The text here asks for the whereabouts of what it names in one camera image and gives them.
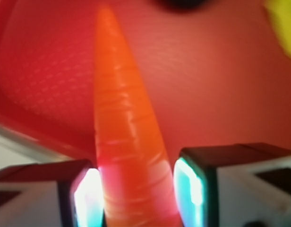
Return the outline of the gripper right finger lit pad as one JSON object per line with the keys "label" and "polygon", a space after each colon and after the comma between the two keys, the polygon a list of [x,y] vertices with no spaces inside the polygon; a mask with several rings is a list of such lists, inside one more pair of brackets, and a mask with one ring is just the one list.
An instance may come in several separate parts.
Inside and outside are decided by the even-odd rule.
{"label": "gripper right finger lit pad", "polygon": [[266,143],[183,148],[174,165],[186,227],[291,227],[291,150]]}

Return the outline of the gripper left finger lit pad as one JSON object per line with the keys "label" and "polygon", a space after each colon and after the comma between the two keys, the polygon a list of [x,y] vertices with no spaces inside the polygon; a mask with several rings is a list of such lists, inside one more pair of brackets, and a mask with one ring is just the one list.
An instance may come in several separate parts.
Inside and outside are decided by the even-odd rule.
{"label": "gripper left finger lit pad", "polygon": [[89,160],[0,169],[0,227],[103,227],[103,190]]}

